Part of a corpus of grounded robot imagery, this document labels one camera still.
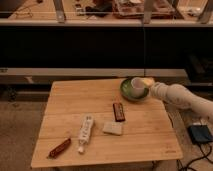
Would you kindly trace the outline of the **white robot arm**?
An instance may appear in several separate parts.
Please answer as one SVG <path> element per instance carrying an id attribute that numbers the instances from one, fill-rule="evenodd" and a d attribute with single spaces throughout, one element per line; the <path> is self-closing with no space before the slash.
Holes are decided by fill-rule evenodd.
<path id="1" fill-rule="evenodd" d="M 181 84 L 167 85 L 152 78 L 141 81 L 149 88 L 150 94 L 180 109 L 191 109 L 202 118 L 213 123 L 213 101 L 195 95 Z"/>

